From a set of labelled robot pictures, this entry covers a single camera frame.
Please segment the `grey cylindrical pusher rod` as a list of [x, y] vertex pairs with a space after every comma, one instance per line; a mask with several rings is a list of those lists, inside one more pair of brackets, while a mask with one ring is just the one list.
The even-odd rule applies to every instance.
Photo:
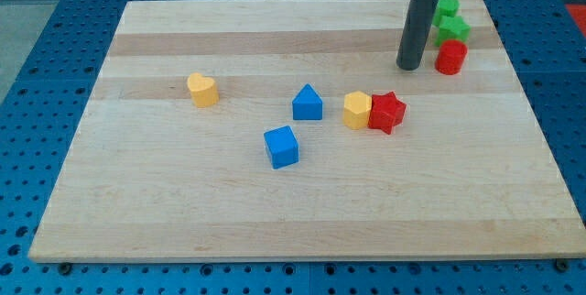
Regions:
[[413, 71], [420, 66], [438, 1], [409, 0], [396, 57], [399, 69]]

